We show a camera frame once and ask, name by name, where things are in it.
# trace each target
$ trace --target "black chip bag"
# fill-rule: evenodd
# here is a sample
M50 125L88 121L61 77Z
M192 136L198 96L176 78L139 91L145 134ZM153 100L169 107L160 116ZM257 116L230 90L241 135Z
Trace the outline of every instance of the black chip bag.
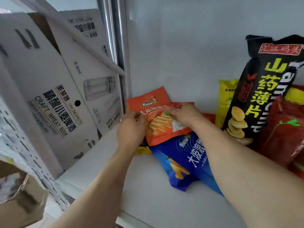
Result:
M285 95L304 64L304 38L248 35L251 59L240 77L222 130L244 145L254 141L265 125L272 102Z

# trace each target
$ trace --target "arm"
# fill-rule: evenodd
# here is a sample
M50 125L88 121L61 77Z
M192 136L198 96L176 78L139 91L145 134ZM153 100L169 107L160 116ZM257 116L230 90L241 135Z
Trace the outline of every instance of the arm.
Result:
M118 148L109 163L51 228L113 228L127 169L145 136L145 118L131 111L120 122Z
M304 181L222 132L191 104L167 111L202 140L214 178L248 227L303 227Z

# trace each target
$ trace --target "hand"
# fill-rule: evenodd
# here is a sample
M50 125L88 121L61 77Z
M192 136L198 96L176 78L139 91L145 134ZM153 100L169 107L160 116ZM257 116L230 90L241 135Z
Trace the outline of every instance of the hand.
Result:
M119 123L117 132L118 145L122 149L135 152L146 133L146 119L140 112L130 111Z
M198 120L204 118L194 105L187 102L182 102L180 109L175 109L172 106L167 106L165 108L165 111L171 114L175 120L192 129Z

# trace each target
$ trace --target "blue chip bag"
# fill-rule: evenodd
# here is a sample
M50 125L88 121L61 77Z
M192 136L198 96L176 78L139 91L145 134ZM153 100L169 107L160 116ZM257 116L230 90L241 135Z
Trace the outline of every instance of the blue chip bag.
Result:
M200 179L214 191L223 195L210 169L208 157L202 141L191 132L189 134L171 138L156 146L150 146L152 153L162 153L175 160L185 170Z
M190 174L177 162L173 161L167 155L154 149L156 146L151 146L152 153L156 156L158 161L161 163L165 172L169 176L169 182L171 186L182 191L186 191L187 187L194 181L199 180L194 175Z

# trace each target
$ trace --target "orange chip bag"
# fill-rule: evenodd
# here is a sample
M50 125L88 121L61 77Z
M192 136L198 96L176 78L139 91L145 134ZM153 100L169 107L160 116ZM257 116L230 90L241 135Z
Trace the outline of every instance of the orange chip bag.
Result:
M146 118L146 140L149 146L158 145L175 136L187 134L192 130L174 120L164 111L166 106L178 108L170 102L164 87L139 97L127 99L131 111L140 111Z

